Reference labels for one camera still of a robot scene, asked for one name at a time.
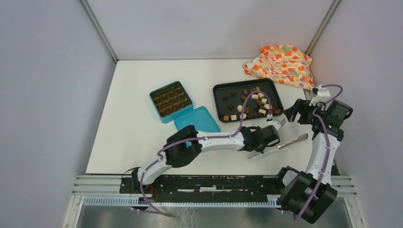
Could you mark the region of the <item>steel tongs with white handle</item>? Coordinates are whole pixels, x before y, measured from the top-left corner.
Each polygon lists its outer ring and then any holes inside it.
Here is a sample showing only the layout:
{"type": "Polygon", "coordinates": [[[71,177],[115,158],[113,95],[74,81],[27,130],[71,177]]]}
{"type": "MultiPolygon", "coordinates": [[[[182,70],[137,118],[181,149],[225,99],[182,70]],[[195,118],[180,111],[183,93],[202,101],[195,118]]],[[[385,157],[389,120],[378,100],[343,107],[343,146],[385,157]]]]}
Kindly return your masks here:
{"type": "Polygon", "coordinates": [[[308,136],[309,136],[308,133],[302,134],[298,138],[296,138],[296,139],[294,139],[294,140],[292,140],[292,141],[290,141],[288,143],[285,143],[285,144],[277,146],[277,147],[273,147],[270,150],[268,150],[266,152],[263,152],[263,153],[251,152],[247,157],[247,161],[252,162],[252,161],[255,161],[255,160],[257,160],[257,159],[259,159],[261,157],[264,157],[266,155],[279,152],[281,149],[283,149],[283,148],[285,148],[287,146],[290,146],[290,145],[300,143],[300,142],[303,142],[303,141],[307,140],[308,136]]]}

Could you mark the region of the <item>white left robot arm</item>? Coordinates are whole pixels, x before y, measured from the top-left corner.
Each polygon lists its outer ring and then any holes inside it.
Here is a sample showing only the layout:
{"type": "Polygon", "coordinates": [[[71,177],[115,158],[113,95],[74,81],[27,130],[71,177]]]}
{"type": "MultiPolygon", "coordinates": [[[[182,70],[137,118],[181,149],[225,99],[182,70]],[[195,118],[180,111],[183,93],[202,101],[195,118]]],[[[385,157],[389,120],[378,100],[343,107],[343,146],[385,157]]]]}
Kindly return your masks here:
{"type": "Polygon", "coordinates": [[[131,174],[131,187],[137,193],[145,193],[157,177],[171,168],[189,165],[202,152],[231,150],[264,153],[269,146],[280,142],[278,130],[286,119],[269,119],[267,126],[240,126],[227,133],[203,132],[189,125],[166,140],[157,152],[157,158],[146,167],[136,167],[131,174]]]}

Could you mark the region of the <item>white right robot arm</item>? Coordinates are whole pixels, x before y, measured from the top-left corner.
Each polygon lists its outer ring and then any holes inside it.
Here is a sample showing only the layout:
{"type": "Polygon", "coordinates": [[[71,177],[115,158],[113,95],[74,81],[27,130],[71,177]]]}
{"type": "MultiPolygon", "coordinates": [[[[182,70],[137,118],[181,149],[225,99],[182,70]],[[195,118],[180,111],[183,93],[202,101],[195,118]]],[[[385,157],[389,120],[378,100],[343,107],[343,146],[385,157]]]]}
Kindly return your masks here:
{"type": "Polygon", "coordinates": [[[344,131],[340,128],[353,108],[333,100],[326,110],[323,102],[310,105],[309,100],[298,99],[284,111],[288,121],[297,115],[299,124],[312,126],[312,152],[306,171],[297,171],[287,166],[276,175],[274,186],[281,193],[279,205],[292,212],[295,219],[314,224],[335,201],[337,190],[331,186],[332,162],[344,131]]]}

